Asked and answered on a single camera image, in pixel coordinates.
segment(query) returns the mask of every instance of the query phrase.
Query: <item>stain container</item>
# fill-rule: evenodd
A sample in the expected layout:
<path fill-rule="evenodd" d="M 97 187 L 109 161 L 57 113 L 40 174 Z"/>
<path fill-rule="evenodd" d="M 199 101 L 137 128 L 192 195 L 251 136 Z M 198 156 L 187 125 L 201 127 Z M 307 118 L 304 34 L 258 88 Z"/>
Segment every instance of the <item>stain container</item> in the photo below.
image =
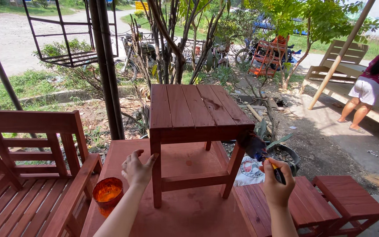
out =
<path fill-rule="evenodd" d="M 124 196 L 122 181 L 115 177 L 106 178 L 96 184 L 93 198 L 99 206 L 99 212 L 108 217 Z"/>

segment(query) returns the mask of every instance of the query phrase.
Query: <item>wooden stool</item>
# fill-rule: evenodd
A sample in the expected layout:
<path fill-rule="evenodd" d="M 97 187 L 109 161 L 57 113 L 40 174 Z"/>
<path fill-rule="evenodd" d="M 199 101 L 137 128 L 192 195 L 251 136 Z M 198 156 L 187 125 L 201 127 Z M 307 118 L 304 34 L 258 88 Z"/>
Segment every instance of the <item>wooden stool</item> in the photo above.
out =
<path fill-rule="evenodd" d="M 342 215 L 323 236 L 357 236 L 379 220 L 379 203 L 349 175 L 316 176 L 312 181 Z M 353 228 L 340 229 L 350 222 Z"/>
<path fill-rule="evenodd" d="M 296 185 L 289 198 L 289 211 L 295 228 L 309 228 L 311 231 L 299 236 L 318 236 L 340 217 L 305 176 L 295 179 Z M 235 187 L 234 190 L 256 235 L 267 237 L 271 236 L 271 218 L 263 186 L 263 183 L 256 183 Z"/>
<path fill-rule="evenodd" d="M 150 152 L 159 153 L 153 167 L 153 201 L 162 205 L 162 192 L 223 184 L 221 195 L 228 198 L 245 150 L 236 143 L 229 164 L 226 154 L 213 147 L 224 171 L 162 178 L 161 144 L 232 140 L 241 131 L 253 130 L 254 123 L 219 85 L 153 84 L 150 112 Z"/>

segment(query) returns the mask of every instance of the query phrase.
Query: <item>hanging metal basket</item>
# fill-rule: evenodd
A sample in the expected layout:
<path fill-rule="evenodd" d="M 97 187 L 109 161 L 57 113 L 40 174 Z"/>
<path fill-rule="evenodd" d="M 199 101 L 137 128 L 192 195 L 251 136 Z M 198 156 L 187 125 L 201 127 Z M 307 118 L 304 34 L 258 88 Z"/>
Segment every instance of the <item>hanging metal basket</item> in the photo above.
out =
<path fill-rule="evenodd" d="M 50 63 L 50 64 L 55 64 L 55 65 L 60 65 L 60 66 L 65 66 L 65 67 L 80 67 L 83 65 L 91 64 L 94 62 L 97 62 L 97 54 L 96 50 L 94 47 L 94 41 L 93 41 L 93 35 L 92 35 L 92 26 L 91 26 L 91 19 L 90 19 L 90 14 L 89 14 L 89 9 L 88 9 L 88 3 L 87 0 L 83 0 L 84 5 L 85 5 L 85 10 L 86 10 L 86 22 L 65 22 L 62 19 L 61 15 L 61 9 L 59 7 L 59 2 L 58 0 L 55 0 L 55 5 L 56 9 L 58 12 L 59 20 L 50 20 L 50 19 L 43 19 L 43 18 L 37 18 L 30 16 L 26 1 L 23 0 L 23 5 L 24 5 L 24 10 L 26 11 L 27 19 L 29 21 L 30 29 L 32 30 L 33 34 L 33 39 L 34 43 L 36 44 L 36 49 L 37 49 L 37 55 L 42 62 Z M 114 23 L 110 23 L 109 25 L 114 26 L 114 32 L 115 35 L 117 33 L 117 28 L 116 28 L 116 14 L 114 14 Z M 39 34 L 37 35 L 35 33 L 35 30 L 33 28 L 33 23 L 36 24 L 36 22 L 44 22 L 48 24 L 57 24 L 60 25 L 62 33 L 59 34 Z M 87 30 L 84 32 L 68 32 L 65 29 L 65 26 L 87 26 Z M 89 51 L 83 51 L 83 52 L 72 52 L 70 49 L 70 42 L 68 41 L 68 35 L 88 35 L 89 37 L 89 43 L 91 46 L 91 50 Z M 63 36 L 64 41 L 65 41 L 65 46 L 66 46 L 66 52 L 63 55 L 58 55 L 58 56 L 52 56 L 52 57 L 44 57 L 41 52 L 41 48 L 38 43 L 38 39 L 43 38 L 43 37 L 56 37 L 56 36 Z M 118 39 L 116 39 L 116 56 L 118 55 Z"/>

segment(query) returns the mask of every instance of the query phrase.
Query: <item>paintbrush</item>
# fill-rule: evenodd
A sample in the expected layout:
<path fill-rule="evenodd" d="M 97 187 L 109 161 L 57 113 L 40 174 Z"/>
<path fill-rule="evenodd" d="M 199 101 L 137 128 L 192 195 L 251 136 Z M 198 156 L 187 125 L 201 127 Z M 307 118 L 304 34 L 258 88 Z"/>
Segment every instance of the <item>paintbrush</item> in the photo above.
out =
<path fill-rule="evenodd" d="M 244 131 L 241 132 L 236 137 L 236 142 L 239 144 L 241 148 L 245 149 L 245 152 L 252 159 L 256 159 L 257 161 L 263 162 L 266 159 L 271 158 L 271 156 L 267 153 L 267 145 L 260 137 L 255 134 L 254 131 Z M 285 177 L 283 176 L 282 171 L 276 165 L 272 164 L 274 175 L 276 180 L 284 185 L 286 185 Z"/>

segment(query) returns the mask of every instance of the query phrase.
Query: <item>dirt road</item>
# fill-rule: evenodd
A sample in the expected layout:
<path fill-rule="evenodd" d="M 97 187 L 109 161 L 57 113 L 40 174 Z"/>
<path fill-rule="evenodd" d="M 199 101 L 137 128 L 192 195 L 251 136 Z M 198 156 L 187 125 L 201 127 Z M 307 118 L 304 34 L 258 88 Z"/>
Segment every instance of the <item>dirt road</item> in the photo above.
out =
<path fill-rule="evenodd" d="M 129 30 L 129 25 L 123 23 L 122 16 L 134 13 L 134 10 L 117 11 L 118 33 Z M 108 11 L 109 22 L 113 23 L 113 12 Z M 59 20 L 57 16 L 40 17 L 51 20 Z M 76 14 L 64 16 L 65 22 L 86 22 L 86 12 L 78 11 Z M 56 34 L 62 33 L 61 27 L 57 24 L 34 22 L 33 28 L 36 34 Z M 85 26 L 66 26 L 67 32 L 85 32 Z M 89 41 L 87 35 L 71 35 L 79 40 Z M 53 41 L 63 41 L 62 36 L 40 37 L 39 45 L 51 43 Z M 26 16 L 20 16 L 10 13 L 0 13 L 0 60 L 8 76 L 23 73 L 27 69 L 40 70 L 42 67 L 33 51 L 36 50 L 32 32 Z"/>

